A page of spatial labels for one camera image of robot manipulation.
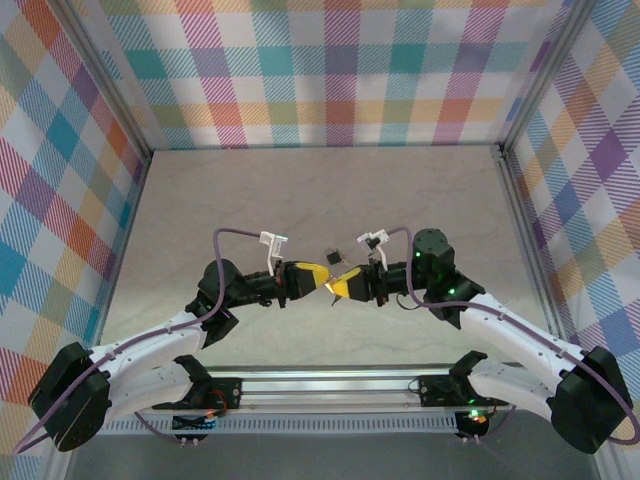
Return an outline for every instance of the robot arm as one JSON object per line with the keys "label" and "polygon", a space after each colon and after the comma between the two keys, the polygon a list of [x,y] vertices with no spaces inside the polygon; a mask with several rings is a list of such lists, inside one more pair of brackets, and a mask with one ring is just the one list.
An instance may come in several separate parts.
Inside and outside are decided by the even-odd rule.
{"label": "robot arm", "polygon": [[[47,414],[73,381],[91,367],[95,369],[44,424],[58,450],[82,445],[104,423],[122,415],[185,399],[188,404],[192,398],[202,397],[210,378],[191,354],[220,341],[239,323],[230,308],[256,303],[270,306],[274,300],[284,308],[287,300],[306,296],[329,278],[326,267],[304,262],[277,261],[270,271],[250,275],[242,275],[228,260],[221,264],[225,279],[222,308],[203,322],[194,321],[213,309],[221,290],[215,261],[205,269],[196,298],[163,324],[91,350],[74,343],[58,352],[29,396],[30,406],[39,418]],[[159,329],[166,333],[148,335]],[[115,355],[125,344],[131,345]],[[110,360],[104,362],[105,356]],[[219,406],[220,399],[215,395],[205,400],[212,408]]]}
{"label": "robot arm", "polygon": [[[372,256],[388,238],[381,231],[360,237],[359,243]],[[426,289],[424,302],[437,318],[496,345],[524,367],[515,369],[471,352],[473,355],[463,357],[450,371],[462,398],[511,402],[550,420],[578,450],[595,453],[626,413],[594,377],[568,358],[594,370],[632,407],[615,357],[601,347],[584,351],[510,312],[456,269],[454,250],[441,231],[421,230],[413,238],[412,247],[410,275],[404,262],[386,265],[385,261],[383,265],[382,261],[370,260],[368,265],[357,266],[330,281],[327,287],[338,296],[376,300],[382,306],[391,294],[409,293],[410,278],[414,290]]]}

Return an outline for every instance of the purple cable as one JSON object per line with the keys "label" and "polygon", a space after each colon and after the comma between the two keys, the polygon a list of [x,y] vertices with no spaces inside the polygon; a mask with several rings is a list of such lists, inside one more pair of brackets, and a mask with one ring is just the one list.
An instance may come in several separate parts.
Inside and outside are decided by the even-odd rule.
{"label": "purple cable", "polygon": [[[222,306],[222,302],[224,301],[225,280],[224,280],[224,267],[222,265],[222,255],[220,254],[220,243],[219,243],[218,237],[223,232],[260,238],[260,234],[247,232],[245,230],[237,230],[235,228],[219,228],[215,232],[213,232],[213,252],[216,257],[216,264],[218,266],[218,275],[220,279],[220,293],[218,295],[218,300],[216,301],[215,306],[209,312],[205,313],[202,317],[191,320],[190,322],[183,323],[182,325],[175,327],[173,329],[174,331],[182,330],[184,328],[190,327],[192,325],[197,325],[199,323],[204,322],[205,320],[208,320],[213,315],[215,315],[215,313]],[[18,442],[18,444],[14,447],[11,453],[13,455],[18,455],[26,451],[27,449],[33,447],[37,443],[40,443],[45,438],[47,438],[47,435],[42,435],[41,437],[38,437],[35,441],[27,443],[35,435],[35,433],[38,430],[40,430],[45,425],[45,423],[49,421],[49,419],[53,416],[54,413],[56,413],[56,411],[58,411],[60,406],[69,397],[69,395],[71,395],[71,393],[78,387],[78,385],[80,385],[89,375],[91,375],[93,372],[98,370],[98,368],[104,365],[107,361],[114,359],[116,355],[121,354],[124,350],[131,347],[132,345],[135,345],[144,340],[147,340],[148,338],[152,338],[152,337],[163,335],[163,334],[167,334],[166,328],[159,328],[157,330],[152,330],[151,332],[147,332],[137,337],[134,337],[124,342],[119,347],[115,348],[113,350],[113,353],[109,353],[105,355],[100,360],[98,360],[93,365],[91,365],[88,369],[86,369],[84,372],[82,372],[82,374],[78,378],[76,378],[73,382],[71,382],[71,385],[67,387],[67,389],[62,393],[62,395],[60,395],[60,397],[58,397],[58,399],[53,403],[53,405],[51,405],[51,408],[42,416],[42,418],[38,421],[38,423],[36,423],[33,426],[33,428],[31,428],[31,430],[29,430],[27,434],[22,438],[22,440]]]}
{"label": "purple cable", "polygon": [[142,415],[140,415],[139,412],[135,412],[134,415],[136,416],[136,418],[138,420],[140,420],[140,422],[146,427],[147,430],[150,430],[151,433],[153,433],[156,436],[162,438],[163,440],[167,440],[168,442],[171,442],[171,443],[179,443],[180,445],[193,445],[194,447],[198,446],[198,444],[194,443],[193,441],[189,442],[189,443],[187,443],[187,442],[183,443],[182,440],[178,440],[173,435],[167,435],[166,433],[162,433],[156,427],[151,425]]}
{"label": "purple cable", "polygon": [[574,357],[573,355],[571,355],[568,352],[563,351],[560,347],[558,347],[557,345],[553,344],[551,341],[547,340],[542,335],[538,334],[536,331],[530,329],[526,325],[522,325],[520,322],[515,320],[513,317],[511,317],[509,315],[502,314],[502,312],[500,312],[500,311],[498,311],[498,310],[496,310],[494,308],[488,307],[486,305],[482,305],[482,304],[479,304],[479,303],[473,303],[473,302],[425,303],[425,302],[421,301],[418,298],[418,296],[416,295],[415,291],[413,290],[413,279],[411,278],[411,265],[412,265],[412,262],[413,262],[413,255],[412,255],[413,234],[411,233],[411,230],[409,228],[407,228],[407,227],[394,228],[392,230],[389,230],[388,234],[389,235],[393,235],[393,234],[398,233],[398,232],[405,232],[406,235],[407,235],[407,265],[405,267],[405,269],[406,269],[406,278],[407,278],[407,289],[409,290],[409,295],[411,296],[413,301],[416,303],[416,305],[420,305],[421,307],[424,307],[424,308],[465,307],[465,308],[473,308],[475,310],[480,310],[480,311],[489,313],[490,315],[495,315],[495,316],[502,315],[502,319],[505,320],[507,323],[509,323],[509,324],[513,325],[514,327],[518,328],[519,330],[523,331],[524,333],[529,335],[529,337],[533,338],[534,340],[537,340],[538,342],[540,342],[544,346],[546,346],[546,347],[550,348],[551,350],[553,350],[556,354],[561,355],[562,357],[566,358],[567,360],[569,360],[574,365],[577,365],[582,370],[587,372],[589,375],[591,375],[593,378],[596,379],[596,381],[609,393],[609,395],[611,395],[613,397],[613,399],[616,402],[618,402],[618,404],[624,410],[624,412],[627,415],[627,417],[629,417],[629,421],[633,425],[634,435],[630,439],[620,439],[620,438],[609,437],[609,441],[610,442],[618,444],[618,445],[636,445],[636,444],[640,443],[640,424],[638,423],[638,419],[634,415],[633,410],[629,407],[629,405],[627,405],[627,402],[624,401],[622,396],[615,390],[615,388],[613,388],[609,384],[609,382],[607,382],[604,378],[602,378],[602,376],[600,374],[598,374],[598,372],[596,372],[591,367],[589,367],[588,365],[586,365],[585,363],[580,361],[578,358]]}

